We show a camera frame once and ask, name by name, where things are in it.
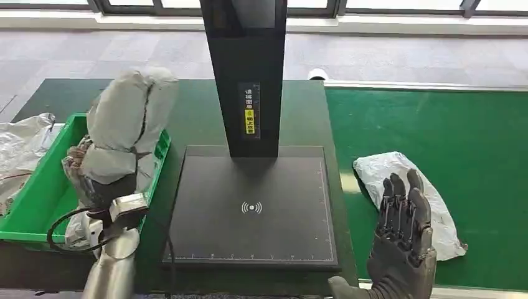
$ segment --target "white plastic sheet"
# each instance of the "white plastic sheet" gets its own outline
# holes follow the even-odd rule
[[[404,181],[408,192],[407,171],[416,169],[423,180],[423,193],[431,205],[433,247],[438,254],[437,259],[449,260],[466,254],[468,247],[458,239],[455,222],[440,193],[405,155],[398,152],[375,154],[355,160],[353,167],[378,209],[383,199],[383,180],[388,178],[391,173],[398,174]]]
[[[132,69],[116,78],[87,114],[93,141],[81,165],[82,173],[110,184],[136,171],[136,191],[142,192],[154,174],[154,147],[167,125],[177,91],[177,79],[161,67]]]
[[[64,124],[43,113],[0,123],[0,216],[5,215]]]

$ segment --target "black platform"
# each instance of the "black platform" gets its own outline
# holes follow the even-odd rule
[[[170,228],[176,263],[339,268],[330,207],[322,147],[232,159],[223,146],[188,146]]]

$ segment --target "white plastic bag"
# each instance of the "white plastic bag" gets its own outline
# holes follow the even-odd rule
[[[354,169],[365,184],[370,198],[379,209],[383,199],[383,180],[391,173],[398,174],[405,183],[408,192],[407,171],[416,169],[423,180],[424,195],[431,205],[431,226],[433,228],[433,247],[438,260],[449,260],[466,254],[467,244],[463,244],[456,235],[456,227],[440,193],[429,182],[425,175],[405,155],[398,152],[375,154],[358,158]]]
[[[17,123],[0,123],[0,216],[7,213],[64,124],[42,113]]]

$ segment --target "warning sticker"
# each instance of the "warning sticker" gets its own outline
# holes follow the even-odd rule
[[[260,139],[260,84],[240,83],[240,111],[244,139]]]
[[[255,112],[253,109],[246,109],[246,134],[255,134]]]

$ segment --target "robotic finger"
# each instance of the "robotic finger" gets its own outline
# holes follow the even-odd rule
[[[367,262],[372,289],[351,287],[342,277],[329,279],[336,299],[426,299],[431,295],[436,251],[431,246],[431,208],[418,173],[407,173],[410,190],[397,174],[384,180],[380,216]]]

